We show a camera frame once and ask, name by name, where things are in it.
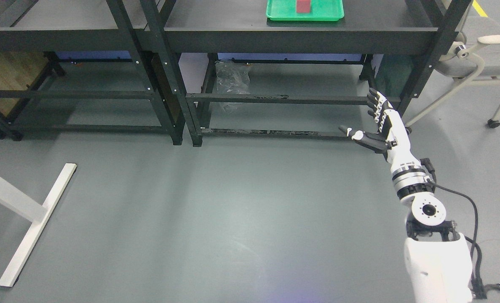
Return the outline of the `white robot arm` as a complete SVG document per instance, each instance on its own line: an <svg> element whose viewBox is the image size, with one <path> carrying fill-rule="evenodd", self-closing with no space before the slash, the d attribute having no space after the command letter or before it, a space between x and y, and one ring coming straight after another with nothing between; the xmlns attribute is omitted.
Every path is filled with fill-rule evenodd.
<svg viewBox="0 0 500 303"><path fill-rule="evenodd" d="M435 196L420 163L391 169L400 202L408 207L404 263L417 303L471 303L473 265L466 237L446 220L446 208Z"/></svg>

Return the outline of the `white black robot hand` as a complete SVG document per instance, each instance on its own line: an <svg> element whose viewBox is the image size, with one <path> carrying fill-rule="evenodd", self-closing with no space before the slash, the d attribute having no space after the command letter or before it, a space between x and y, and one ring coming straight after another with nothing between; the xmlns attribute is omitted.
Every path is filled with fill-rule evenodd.
<svg viewBox="0 0 500 303"><path fill-rule="evenodd" d="M367 98L367 105L377 127L376 132L365 132L347 126L339 126L340 131L356 144L373 150L376 154L383 154L392 173L408 166L420 166L420 161L410 150L406 127L392 103L374 88L369 88Z"/></svg>

